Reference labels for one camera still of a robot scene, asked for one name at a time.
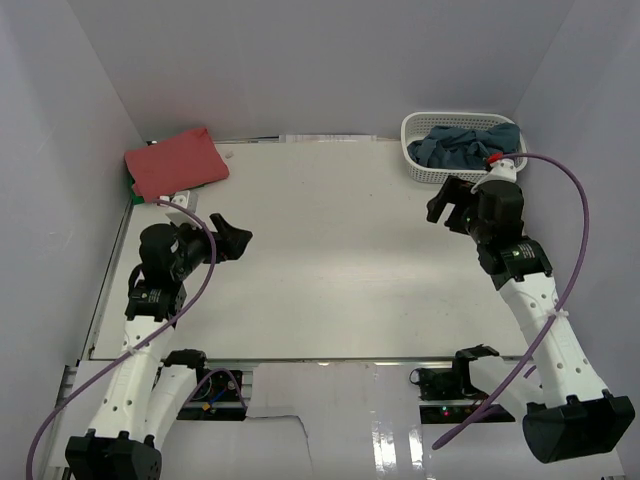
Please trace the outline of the blue t shirt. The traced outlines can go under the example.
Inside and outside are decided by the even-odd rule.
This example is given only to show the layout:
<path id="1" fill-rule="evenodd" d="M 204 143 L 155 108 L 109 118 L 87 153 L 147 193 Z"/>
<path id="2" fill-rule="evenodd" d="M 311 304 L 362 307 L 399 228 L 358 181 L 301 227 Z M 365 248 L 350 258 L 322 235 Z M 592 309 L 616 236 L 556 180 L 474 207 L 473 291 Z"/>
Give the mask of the blue t shirt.
<path id="1" fill-rule="evenodd" d="M 445 170 L 484 170 L 494 154 L 516 153 L 520 128 L 501 123 L 488 130 L 435 126 L 422 140 L 409 144 L 409 157 L 419 166 Z"/>

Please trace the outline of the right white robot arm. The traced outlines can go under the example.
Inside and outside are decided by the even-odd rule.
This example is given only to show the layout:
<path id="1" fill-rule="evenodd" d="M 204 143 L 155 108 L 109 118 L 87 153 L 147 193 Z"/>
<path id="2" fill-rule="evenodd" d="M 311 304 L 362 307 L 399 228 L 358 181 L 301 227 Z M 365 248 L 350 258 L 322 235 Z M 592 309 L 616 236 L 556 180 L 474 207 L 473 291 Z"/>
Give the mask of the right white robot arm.
<path id="1" fill-rule="evenodd" d="M 446 227 L 468 235 L 482 269 L 513 313 L 539 381 L 511 373 L 492 348 L 460 350 L 453 390 L 472 399 L 480 392 L 521 425 L 533 456 L 544 464 L 611 452 L 635 418 L 626 396 L 612 394 L 587 360 L 560 305 L 553 269 L 541 245 L 526 236 L 520 187 L 505 180 L 479 186 L 449 177 L 427 204 L 435 223 L 453 207 Z"/>

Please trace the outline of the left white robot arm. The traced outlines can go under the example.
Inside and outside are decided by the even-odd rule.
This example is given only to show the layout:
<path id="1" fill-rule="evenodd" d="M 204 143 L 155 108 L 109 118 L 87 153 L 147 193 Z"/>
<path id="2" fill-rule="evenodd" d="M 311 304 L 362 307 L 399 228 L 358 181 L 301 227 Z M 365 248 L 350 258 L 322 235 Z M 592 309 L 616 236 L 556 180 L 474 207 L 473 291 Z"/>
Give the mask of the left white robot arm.
<path id="1" fill-rule="evenodd" d="M 142 231 L 140 262 L 129 277 L 123 358 L 87 432 L 70 437 L 65 449 L 74 478 L 160 478 L 161 448 L 180 410 L 209 392 L 205 353 L 166 348 L 179 314 L 193 302 L 184 288 L 188 276 L 202 264 L 239 259 L 253 237 L 218 213 L 210 220 L 212 230 L 188 214 Z"/>

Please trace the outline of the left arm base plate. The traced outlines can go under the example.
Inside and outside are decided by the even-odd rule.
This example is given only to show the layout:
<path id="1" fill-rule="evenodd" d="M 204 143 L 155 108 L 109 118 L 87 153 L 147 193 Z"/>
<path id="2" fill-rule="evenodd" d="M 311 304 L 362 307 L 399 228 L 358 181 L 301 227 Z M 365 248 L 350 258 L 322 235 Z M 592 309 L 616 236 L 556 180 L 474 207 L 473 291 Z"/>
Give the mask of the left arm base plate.
<path id="1" fill-rule="evenodd" d="M 231 370 L 238 387 L 224 372 L 213 374 L 182 408 L 177 419 L 184 421 L 243 421 L 245 409 L 240 402 L 248 403 L 249 394 L 242 391 L 243 372 Z"/>

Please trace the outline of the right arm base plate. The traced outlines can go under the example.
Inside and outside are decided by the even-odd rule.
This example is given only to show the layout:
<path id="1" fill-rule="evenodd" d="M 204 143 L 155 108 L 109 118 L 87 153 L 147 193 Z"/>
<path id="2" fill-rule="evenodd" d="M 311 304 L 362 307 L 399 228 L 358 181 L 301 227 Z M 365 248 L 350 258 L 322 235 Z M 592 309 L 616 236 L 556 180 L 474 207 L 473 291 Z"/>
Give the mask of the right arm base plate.
<path id="1" fill-rule="evenodd" d="M 409 382 L 419 389 L 423 425 L 462 423 L 479 409 L 488 394 L 471 384 L 469 364 L 484 357 L 498 357 L 490 346 L 477 345 L 458 350 L 449 367 L 415 368 Z"/>

